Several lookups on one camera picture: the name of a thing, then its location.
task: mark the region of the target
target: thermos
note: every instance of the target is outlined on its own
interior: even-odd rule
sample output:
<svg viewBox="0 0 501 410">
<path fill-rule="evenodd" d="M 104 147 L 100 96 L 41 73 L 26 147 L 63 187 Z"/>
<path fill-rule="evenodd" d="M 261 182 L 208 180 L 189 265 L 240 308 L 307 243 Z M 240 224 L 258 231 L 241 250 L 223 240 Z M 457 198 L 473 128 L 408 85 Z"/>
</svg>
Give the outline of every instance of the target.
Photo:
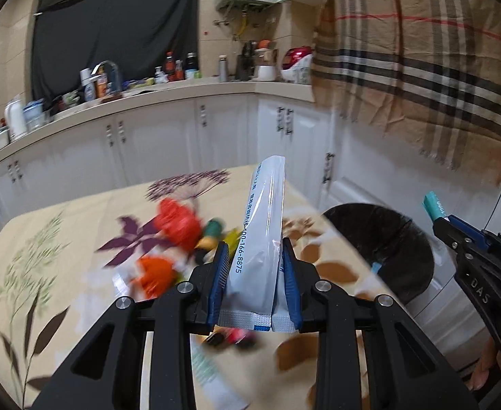
<svg viewBox="0 0 501 410">
<path fill-rule="evenodd" d="M 228 81 L 228 57 L 219 56 L 218 57 L 218 77 L 220 83 L 225 83 Z"/>
</svg>

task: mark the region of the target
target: black curtain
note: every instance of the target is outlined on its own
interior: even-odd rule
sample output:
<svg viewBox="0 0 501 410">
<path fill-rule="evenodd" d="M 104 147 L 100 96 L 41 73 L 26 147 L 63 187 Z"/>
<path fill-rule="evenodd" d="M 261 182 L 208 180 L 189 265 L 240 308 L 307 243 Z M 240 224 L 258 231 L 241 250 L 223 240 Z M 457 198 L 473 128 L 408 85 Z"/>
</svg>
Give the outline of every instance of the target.
<svg viewBox="0 0 501 410">
<path fill-rule="evenodd" d="M 167 51 L 198 50 L 198 0 L 67 0 L 36 19 L 31 81 L 35 100 L 51 101 L 80 86 L 79 72 L 115 62 L 121 79 L 154 76 Z"/>
</svg>

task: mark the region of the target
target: faucet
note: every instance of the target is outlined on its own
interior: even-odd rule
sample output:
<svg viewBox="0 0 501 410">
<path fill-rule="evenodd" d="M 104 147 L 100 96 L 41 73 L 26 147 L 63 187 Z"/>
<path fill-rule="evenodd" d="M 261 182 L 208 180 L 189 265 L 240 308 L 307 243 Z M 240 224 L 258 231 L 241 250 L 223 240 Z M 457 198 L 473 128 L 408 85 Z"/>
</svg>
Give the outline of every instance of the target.
<svg viewBox="0 0 501 410">
<path fill-rule="evenodd" d="M 113 61 L 105 60 L 101 61 L 98 65 L 93 68 L 93 72 L 91 73 L 91 77 L 98 77 L 98 68 L 103 65 L 108 65 L 112 68 L 112 72 L 114 74 L 112 83 L 112 91 L 111 94 L 119 94 L 121 93 L 121 77 L 119 73 L 118 65 L 116 65 Z"/>
</svg>

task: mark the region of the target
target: toothpaste tube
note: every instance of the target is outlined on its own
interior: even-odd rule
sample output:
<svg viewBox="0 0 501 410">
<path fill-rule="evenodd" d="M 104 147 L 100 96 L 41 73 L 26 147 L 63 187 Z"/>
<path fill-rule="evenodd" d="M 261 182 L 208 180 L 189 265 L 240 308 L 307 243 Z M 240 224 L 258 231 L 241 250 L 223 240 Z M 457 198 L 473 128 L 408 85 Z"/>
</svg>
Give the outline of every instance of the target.
<svg viewBox="0 0 501 410">
<path fill-rule="evenodd" d="M 224 382 L 216 365 L 207 357 L 194 335 L 190 336 L 191 369 L 215 410 L 244 410 L 249 402 Z"/>
<path fill-rule="evenodd" d="M 284 163 L 284 157 L 268 157 L 252 176 L 243 232 L 222 298 L 222 327 L 271 329 L 280 270 Z"/>
<path fill-rule="evenodd" d="M 429 191 L 425 195 L 425 198 L 423 199 L 423 207 L 433 222 L 439 217 L 446 219 L 446 212 L 444 211 L 443 205 L 440 203 L 434 191 Z"/>
</svg>

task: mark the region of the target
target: floral tablecloth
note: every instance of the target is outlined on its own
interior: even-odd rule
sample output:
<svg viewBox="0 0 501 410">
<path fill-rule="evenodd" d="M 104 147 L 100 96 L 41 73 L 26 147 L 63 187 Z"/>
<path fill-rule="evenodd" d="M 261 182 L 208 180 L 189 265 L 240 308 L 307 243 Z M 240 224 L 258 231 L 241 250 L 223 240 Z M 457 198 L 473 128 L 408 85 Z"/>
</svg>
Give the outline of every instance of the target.
<svg viewBox="0 0 501 410">
<path fill-rule="evenodd" d="M 254 168 L 177 176 L 12 219 L 0 233 L 0 383 L 13 400 L 23 408 L 31 406 L 114 301 L 113 271 L 161 248 L 151 226 L 161 197 L 188 202 L 203 223 L 220 217 L 227 230 L 241 227 Z M 389 293 L 355 249 L 289 183 L 283 217 L 283 232 L 296 256 L 315 263 L 323 278 L 349 294 L 373 298 Z M 293 339 L 300 343 L 294 334 L 258 333 L 257 349 L 245 354 L 227 349 L 211 357 L 251 409 L 303 410 L 315 381 L 316 354 L 285 362 L 280 344 Z M 365 366 L 361 373 L 364 378 Z M 199 410 L 213 409 L 198 385 L 196 398 Z"/>
</svg>

